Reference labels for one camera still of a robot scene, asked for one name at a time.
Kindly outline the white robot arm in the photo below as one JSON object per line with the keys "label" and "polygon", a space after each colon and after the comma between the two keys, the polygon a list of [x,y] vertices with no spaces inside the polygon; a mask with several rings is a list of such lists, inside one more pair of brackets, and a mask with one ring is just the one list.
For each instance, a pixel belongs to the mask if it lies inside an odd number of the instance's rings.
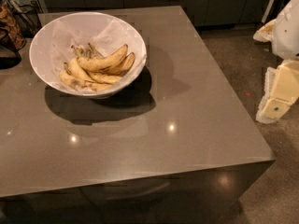
{"label": "white robot arm", "polygon": [[281,119],[299,98],[299,0],[291,0],[253,39],[270,42],[272,52],[282,59],[277,68],[267,68],[256,114],[257,121],[269,124]]}

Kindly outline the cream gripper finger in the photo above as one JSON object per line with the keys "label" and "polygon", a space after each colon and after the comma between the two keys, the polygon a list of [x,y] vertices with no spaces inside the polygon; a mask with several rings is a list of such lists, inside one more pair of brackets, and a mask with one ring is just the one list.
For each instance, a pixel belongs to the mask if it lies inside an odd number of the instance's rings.
{"label": "cream gripper finger", "polygon": [[263,108],[265,107],[266,102],[269,98],[270,91],[271,91],[273,81],[275,78],[275,74],[276,74],[276,69],[272,68],[272,67],[268,67],[266,70],[265,76],[264,76],[264,86],[263,86],[264,95],[263,95],[261,102],[259,103],[258,111],[256,113],[256,118],[255,118],[258,122],[263,123],[263,124],[270,124],[270,123],[275,122],[274,119],[268,118],[263,113]]}

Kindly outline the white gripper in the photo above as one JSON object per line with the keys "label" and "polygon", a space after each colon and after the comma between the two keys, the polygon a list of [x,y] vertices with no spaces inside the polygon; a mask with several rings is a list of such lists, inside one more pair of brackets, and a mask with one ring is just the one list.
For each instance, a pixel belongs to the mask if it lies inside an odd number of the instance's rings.
{"label": "white gripper", "polygon": [[[269,21],[253,35],[258,42],[273,42],[276,19]],[[275,78],[263,113],[270,119],[280,119],[299,98],[299,62],[284,60],[276,69]]]}

